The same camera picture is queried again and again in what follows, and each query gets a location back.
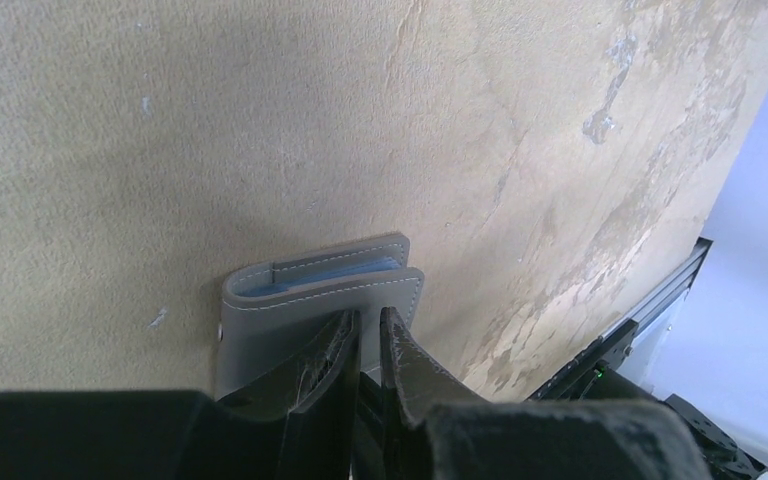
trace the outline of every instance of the textured plaster wall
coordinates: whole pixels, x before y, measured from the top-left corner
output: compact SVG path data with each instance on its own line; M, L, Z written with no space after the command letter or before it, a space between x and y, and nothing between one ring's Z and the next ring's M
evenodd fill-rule
M218 282L401 230L521 398L689 252L768 1L0 0L0 388L210 389Z

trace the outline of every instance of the white stitching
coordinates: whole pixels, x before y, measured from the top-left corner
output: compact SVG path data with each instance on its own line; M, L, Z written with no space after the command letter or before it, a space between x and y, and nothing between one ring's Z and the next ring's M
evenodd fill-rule
M322 260L317 260L315 262L305 263L303 265L294 265L292 267L285 267L285 268L279 268L278 270L275 270L276 272L284 272L287 270L292 270L294 268L302 268L302 267L308 267L310 265L316 265L318 263L324 263L324 262L330 262L331 260L337 260L340 258L347 258L347 257L353 257L355 255L360 255L361 253L367 253L367 252L374 252L375 250L383 250L387 247L399 247L399 250L401 251L401 258L399 259L399 264L402 264L405 260L405 248L398 243L391 243L390 245L381 245L378 247L368 248L366 250L360 250L357 252L347 253L345 255L338 255L336 257L330 257L330 258L323 258Z
M305 263L303 265L294 265L292 267L279 268L277 270L270 267L269 270L264 270L264 271L258 272L258 273L252 273L251 275L247 275L247 276L245 276L243 278L238 278L238 279L234 280L234 283L231 284L231 289L233 289L234 287L236 287L237 285L242 283L244 280L248 280L249 278L256 277L258 275L263 275L264 273L286 272L287 270L293 270L294 268L308 267L310 265L316 265L318 263L330 262L331 260L337 260L337 259L340 259L340 258L353 257L355 255L360 255L361 253L374 252L375 250L383 250L383 249L385 249L387 247L399 247L399 251L401 253L401 255L399 257L399 264L402 265L402 264L405 263L405 247L401 243L391 243L389 245L381 245L381 246L378 246L378 247L368 248L366 250L360 250L358 252L347 253L345 255L338 255L336 257L323 258L322 260L317 260L315 262Z
M310 296L307 296L307 297L296 298L296 299L289 300L289 301L286 301L286 302L276 303L275 305L267 305L265 307L249 307L249 308L235 307L235 306L231 305L230 303L228 303L224 299L222 300L222 303L227 305L229 308L232 308L234 310L240 310L240 311L243 311L243 312L250 312L250 311L254 311L254 310L269 310L269 309L272 309L272 308L277 308L277 307L281 307L281 306L284 306L284 305L289 305L291 303L303 302L305 300L310 300L310 299L313 299L313 298L324 297L326 295L331 295L333 293L347 292L347 291L350 291L350 290L359 290L361 288L374 287L376 285L387 285L387 284L390 284L390 283L408 282L410 280L416 280L416 288L413 291L414 292L413 299L411 300L411 307L410 307L410 310L409 310L410 312L413 312L413 305L414 305L414 302L416 301L416 292L419 291L419 283L420 283L419 282L419 278L403 278L401 280L391 280L389 282L378 282L378 283L370 283L370 284L367 284L367 285L358 285L358 286L355 286L355 287L341 288L339 290L331 290L331 291L328 291L328 292L317 293L316 295L310 295Z
M417 278L416 279L416 288L413 289L413 298L411 298L411 306L410 306L410 308L408 308L408 319L412 318L411 315L413 315L413 306L414 306L414 304L416 304L416 294L417 294L417 292L419 292L419 284L420 283L421 282Z
M272 269L270 268L269 270L264 270L264 271L262 271L262 272L252 273L251 275L246 275L246 276L245 276L245 277L243 277L243 278L238 278L238 279L234 280L234 283L232 283L232 284L231 284L231 288L234 288L234 287L236 287L237 285L239 285L240 283L242 283L242 282L243 282L243 280L248 280L248 279L249 279L249 278L251 278L251 277L256 277L256 276L258 276L258 275L263 275L264 273L272 273Z

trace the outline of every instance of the peeling paint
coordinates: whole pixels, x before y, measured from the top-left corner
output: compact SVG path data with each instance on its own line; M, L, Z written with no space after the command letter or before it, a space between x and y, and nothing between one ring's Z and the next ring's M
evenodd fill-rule
M606 135L616 126L616 122L611 117L609 110L620 93L620 87L622 87L626 77L628 77L628 71L631 69L631 64L634 63L636 52L637 37L634 35L626 36L605 52L614 64L620 68L620 72L608 86L608 92L605 94L605 103L602 105L602 108L585 120L581 128L581 132L596 145L605 143Z
M390 53L387 55L387 60L384 62L384 87L387 88L390 85L390 80L393 76L393 69L396 64L396 58L402 50L405 44L405 37L407 32L413 29L413 39L411 40L410 51L413 52L416 48L416 40L419 37L419 27L422 21L422 11L424 0L413 0L404 18L399 22L399 26L396 28L396 41L393 44L393 48L390 49Z
M157 312L157 317L155 317L154 320L152 320L151 323L148 324L148 328L157 328L160 326L161 323L163 323L163 320L166 319L166 314L169 313L169 310L166 309L166 307L161 308Z
M140 106L143 110L143 115L146 117L151 116L151 97L143 97L142 101L140 102Z

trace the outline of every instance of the leather wallet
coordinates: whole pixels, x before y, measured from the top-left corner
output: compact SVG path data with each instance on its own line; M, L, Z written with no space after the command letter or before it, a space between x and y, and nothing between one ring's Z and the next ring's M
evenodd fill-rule
M424 275L407 266L401 234L259 263L222 285L216 398L251 383L300 350L338 310L361 317L361 370L377 378L379 319L395 307L413 322Z

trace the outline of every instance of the black machine part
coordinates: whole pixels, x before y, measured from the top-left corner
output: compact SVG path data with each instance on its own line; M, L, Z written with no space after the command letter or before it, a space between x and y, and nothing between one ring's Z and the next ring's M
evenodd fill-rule
M532 395L532 399L641 400L666 406L684 420L702 451L712 478L754 480L766 466L741 450L722 429L688 401L671 395L660 401L618 374L637 332L637 323L626 320L607 338L598 338Z
M357 313L340 311L218 402L192 391L0 393L0 478L345 479L351 468L356 480L703 480L727 460L703 458L679 409L610 397L599 362L613 346L576 357L555 379L560 394L542 390L555 401L504 405L438 364L396 309L381 312L380 334L381 385L360 372Z

